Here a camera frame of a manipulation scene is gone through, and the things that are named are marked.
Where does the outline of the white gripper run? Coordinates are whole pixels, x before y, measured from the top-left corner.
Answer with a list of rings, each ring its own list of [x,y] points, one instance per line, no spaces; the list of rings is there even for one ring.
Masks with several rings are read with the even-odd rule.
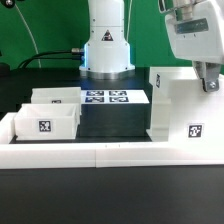
[[[176,58],[191,60],[205,92],[219,90],[224,64],[224,0],[158,0]]]

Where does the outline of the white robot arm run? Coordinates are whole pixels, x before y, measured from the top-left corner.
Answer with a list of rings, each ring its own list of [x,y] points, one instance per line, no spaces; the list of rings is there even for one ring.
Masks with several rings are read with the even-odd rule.
[[[80,71],[95,79],[116,79],[132,71],[124,37],[124,0],[88,0],[90,37]],[[224,0],[158,0],[175,57],[192,62],[203,89],[219,89],[224,65]]]

